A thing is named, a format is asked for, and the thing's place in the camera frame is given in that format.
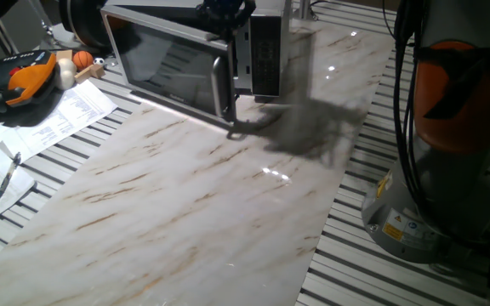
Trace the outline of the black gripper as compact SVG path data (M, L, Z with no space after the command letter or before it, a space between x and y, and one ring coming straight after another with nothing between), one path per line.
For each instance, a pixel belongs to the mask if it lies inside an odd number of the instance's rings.
M233 42L240 25L248 21L255 9L254 0L204 0L197 5L197 15L222 25L221 39Z

